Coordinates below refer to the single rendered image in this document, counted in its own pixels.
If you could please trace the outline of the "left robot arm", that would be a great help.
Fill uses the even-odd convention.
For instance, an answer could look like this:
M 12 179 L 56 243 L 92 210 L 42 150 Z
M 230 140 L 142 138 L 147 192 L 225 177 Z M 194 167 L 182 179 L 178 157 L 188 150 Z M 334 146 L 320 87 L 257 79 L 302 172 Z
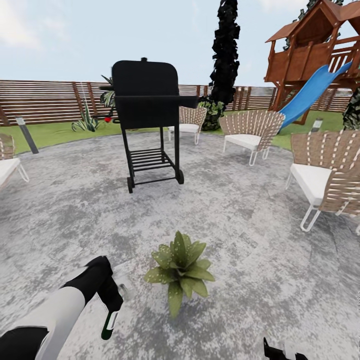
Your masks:
M 124 276 L 115 282 L 111 263 L 98 256 L 74 272 L 42 305 L 0 335 L 0 360 L 57 360 L 85 305 L 97 292 L 112 314 L 132 300 L 135 289 Z

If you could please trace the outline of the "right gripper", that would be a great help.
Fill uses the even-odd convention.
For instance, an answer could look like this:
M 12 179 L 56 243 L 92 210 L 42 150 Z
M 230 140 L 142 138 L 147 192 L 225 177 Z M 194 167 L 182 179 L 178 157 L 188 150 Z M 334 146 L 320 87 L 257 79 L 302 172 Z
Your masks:
M 263 338 L 263 347 L 264 355 L 269 358 L 269 360 L 290 360 L 285 357 L 283 350 L 276 349 L 268 345 L 266 338 Z M 303 355 L 295 354 L 296 360 L 306 360 Z

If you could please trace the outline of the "insectifuge atomizer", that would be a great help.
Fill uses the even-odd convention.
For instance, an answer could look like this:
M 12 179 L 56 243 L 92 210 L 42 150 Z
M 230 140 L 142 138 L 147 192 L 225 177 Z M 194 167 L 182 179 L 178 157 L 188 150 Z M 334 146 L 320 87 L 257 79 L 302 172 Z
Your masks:
M 105 324 L 103 326 L 103 330 L 101 332 L 101 339 L 102 340 L 108 340 L 111 337 L 111 335 L 113 333 L 113 330 L 114 330 L 114 326 L 116 325 L 117 318 L 118 318 L 118 315 L 120 313 L 120 310 L 121 309 L 119 307 L 113 313 L 109 313 L 107 315 Z

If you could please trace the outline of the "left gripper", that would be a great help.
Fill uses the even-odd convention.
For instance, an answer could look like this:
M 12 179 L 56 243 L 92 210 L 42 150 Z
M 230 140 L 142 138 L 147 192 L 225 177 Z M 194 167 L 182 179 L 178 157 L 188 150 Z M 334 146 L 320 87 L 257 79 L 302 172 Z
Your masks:
M 117 310 L 124 302 L 123 297 L 120 295 L 115 282 L 104 293 L 101 292 L 97 292 L 97 293 L 100 296 L 101 301 L 108 308 L 110 314 L 112 314 L 115 310 Z

